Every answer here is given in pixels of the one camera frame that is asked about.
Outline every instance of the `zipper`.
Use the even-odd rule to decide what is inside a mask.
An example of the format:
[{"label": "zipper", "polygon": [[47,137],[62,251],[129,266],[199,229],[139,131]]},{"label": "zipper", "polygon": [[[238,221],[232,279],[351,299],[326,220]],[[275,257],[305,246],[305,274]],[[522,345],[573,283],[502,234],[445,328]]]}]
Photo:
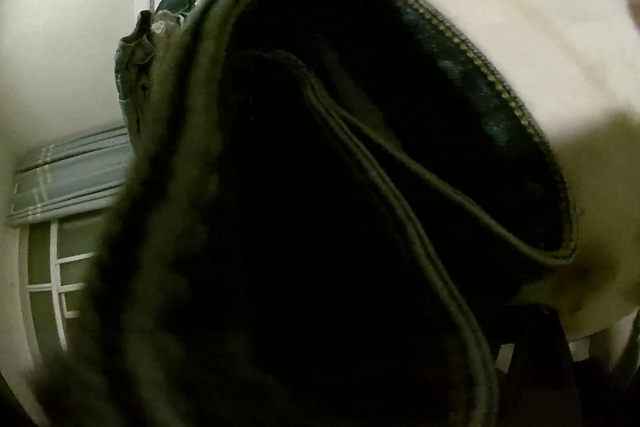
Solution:
[{"label": "zipper", "polygon": [[560,193],[559,209],[564,218],[564,227],[562,231],[563,240],[561,250],[566,253],[556,253],[555,257],[560,259],[570,259],[575,251],[577,244],[577,227],[575,226],[575,211],[570,203],[566,181],[559,169],[558,163],[554,158],[551,146],[542,129],[535,122],[534,118],[526,109],[522,100],[514,90],[502,78],[502,75],[494,68],[491,62],[484,54],[444,15],[439,13],[434,7],[427,6],[424,0],[405,0],[409,5],[420,13],[431,24],[436,26],[446,37],[449,38],[460,50],[465,52],[473,63],[482,71],[484,76],[491,82],[498,94],[507,102],[512,113],[518,118],[518,121],[524,126],[529,136],[540,147],[545,155],[547,164],[549,165],[553,177],[556,181]]}]

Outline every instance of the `brown spot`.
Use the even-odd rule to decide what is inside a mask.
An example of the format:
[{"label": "brown spot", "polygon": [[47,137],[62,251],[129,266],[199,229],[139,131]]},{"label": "brown spot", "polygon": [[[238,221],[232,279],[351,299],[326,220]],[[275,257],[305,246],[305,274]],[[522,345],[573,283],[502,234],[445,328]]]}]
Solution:
[{"label": "brown spot", "polygon": [[640,31],[640,0],[626,0],[626,9],[636,28]]},{"label": "brown spot", "polygon": [[581,247],[571,266],[554,270],[549,279],[552,304],[562,315],[577,314],[616,279],[620,261],[606,252],[597,245]]}]

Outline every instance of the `window frame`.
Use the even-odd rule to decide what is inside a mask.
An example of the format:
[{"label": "window frame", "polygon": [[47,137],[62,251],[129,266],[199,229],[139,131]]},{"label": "window frame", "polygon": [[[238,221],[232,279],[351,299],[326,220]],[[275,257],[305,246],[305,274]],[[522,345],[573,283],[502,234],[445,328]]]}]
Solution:
[{"label": "window frame", "polygon": [[38,340],[31,313],[31,293],[50,292],[53,302],[54,318],[58,340],[63,351],[67,348],[65,319],[78,317],[78,311],[70,311],[66,307],[66,293],[81,290],[84,283],[63,285],[61,282],[60,266],[73,261],[82,261],[95,256],[95,252],[81,253],[69,257],[58,258],[58,229],[60,222],[57,219],[49,221],[49,274],[50,282],[29,284],[29,230],[30,225],[24,225],[18,230],[18,272],[20,283],[20,300],[22,301],[22,317],[27,333],[27,344],[34,362],[41,364],[42,356],[38,347]]}]

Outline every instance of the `leather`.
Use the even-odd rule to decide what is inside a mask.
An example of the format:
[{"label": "leather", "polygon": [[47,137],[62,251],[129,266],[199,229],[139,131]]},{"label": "leather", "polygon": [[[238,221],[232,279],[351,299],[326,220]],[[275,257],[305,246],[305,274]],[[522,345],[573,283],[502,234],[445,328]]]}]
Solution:
[{"label": "leather", "polygon": [[494,309],[575,221],[481,52],[425,0],[204,0],[156,60],[53,416],[495,425]]}]

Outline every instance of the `wall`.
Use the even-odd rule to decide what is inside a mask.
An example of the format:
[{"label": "wall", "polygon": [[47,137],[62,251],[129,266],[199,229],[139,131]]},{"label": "wall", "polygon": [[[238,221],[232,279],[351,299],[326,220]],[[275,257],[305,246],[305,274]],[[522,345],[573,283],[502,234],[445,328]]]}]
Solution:
[{"label": "wall", "polygon": [[27,344],[18,282],[18,232],[4,225],[12,194],[15,151],[0,127],[0,371],[18,401],[35,420],[42,419],[28,388],[33,366]]},{"label": "wall", "polygon": [[133,0],[0,0],[0,124],[19,156],[121,118],[113,78]]}]

